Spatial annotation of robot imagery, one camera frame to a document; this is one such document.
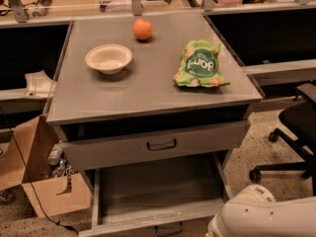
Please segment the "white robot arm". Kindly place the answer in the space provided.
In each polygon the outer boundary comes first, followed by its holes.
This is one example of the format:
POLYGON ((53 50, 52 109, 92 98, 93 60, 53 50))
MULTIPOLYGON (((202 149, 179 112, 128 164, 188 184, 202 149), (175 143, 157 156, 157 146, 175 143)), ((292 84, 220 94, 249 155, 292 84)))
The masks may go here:
POLYGON ((214 215, 205 237, 316 237, 316 197, 276 201, 250 185, 214 215))

